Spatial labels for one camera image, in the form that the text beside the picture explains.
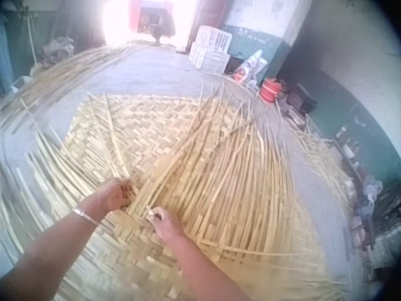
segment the human hand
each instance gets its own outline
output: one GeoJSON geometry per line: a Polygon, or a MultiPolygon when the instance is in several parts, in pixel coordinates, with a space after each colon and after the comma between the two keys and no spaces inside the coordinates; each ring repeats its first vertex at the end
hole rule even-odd
{"type": "Polygon", "coordinates": [[[155,228],[157,236],[166,245],[171,245],[177,238],[186,237],[178,217],[164,208],[152,209],[154,215],[148,214],[146,219],[155,228]]]}
{"type": "Polygon", "coordinates": [[[93,194],[104,207],[106,214],[121,209],[130,204],[133,194],[132,183],[129,179],[111,178],[105,181],[93,194]]]}

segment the left hand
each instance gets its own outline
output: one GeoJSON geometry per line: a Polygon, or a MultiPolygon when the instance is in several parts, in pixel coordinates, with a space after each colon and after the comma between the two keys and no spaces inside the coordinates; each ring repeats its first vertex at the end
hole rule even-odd
{"type": "Polygon", "coordinates": [[[108,213],[128,206],[132,194],[131,180],[111,178],[96,190],[94,197],[101,202],[108,213]]]}

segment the right hand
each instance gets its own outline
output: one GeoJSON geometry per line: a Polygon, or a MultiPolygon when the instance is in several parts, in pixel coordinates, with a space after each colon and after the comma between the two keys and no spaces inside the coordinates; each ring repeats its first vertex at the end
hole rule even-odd
{"type": "Polygon", "coordinates": [[[154,215],[148,214],[146,219],[155,228],[157,236],[166,245],[171,245],[177,238],[186,237],[178,217],[162,207],[152,209],[154,215]]]}

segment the forearm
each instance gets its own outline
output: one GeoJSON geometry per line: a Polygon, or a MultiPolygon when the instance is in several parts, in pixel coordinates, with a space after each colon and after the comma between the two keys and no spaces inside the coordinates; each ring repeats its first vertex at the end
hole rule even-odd
{"type": "MultiPolygon", "coordinates": [[[[78,207],[96,221],[107,214],[94,196],[83,200],[78,207]]],[[[2,289],[16,300],[52,299],[95,229],[93,223],[71,212],[39,235],[2,279],[2,289]]]]}
{"type": "Polygon", "coordinates": [[[201,252],[188,237],[170,245],[189,285],[200,301],[249,300],[242,290],[201,252]]]}

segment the green wall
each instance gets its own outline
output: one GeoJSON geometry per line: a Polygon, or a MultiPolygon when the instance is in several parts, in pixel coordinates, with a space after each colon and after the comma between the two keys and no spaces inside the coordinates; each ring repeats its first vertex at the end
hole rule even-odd
{"type": "Polygon", "coordinates": [[[275,77],[291,47],[286,47],[283,39],[268,33],[248,28],[224,25],[222,30],[232,34],[232,41],[228,49],[231,56],[242,60],[248,59],[257,50],[263,50],[262,57],[268,61],[268,66],[258,75],[261,83],[266,77],[275,77]]]}

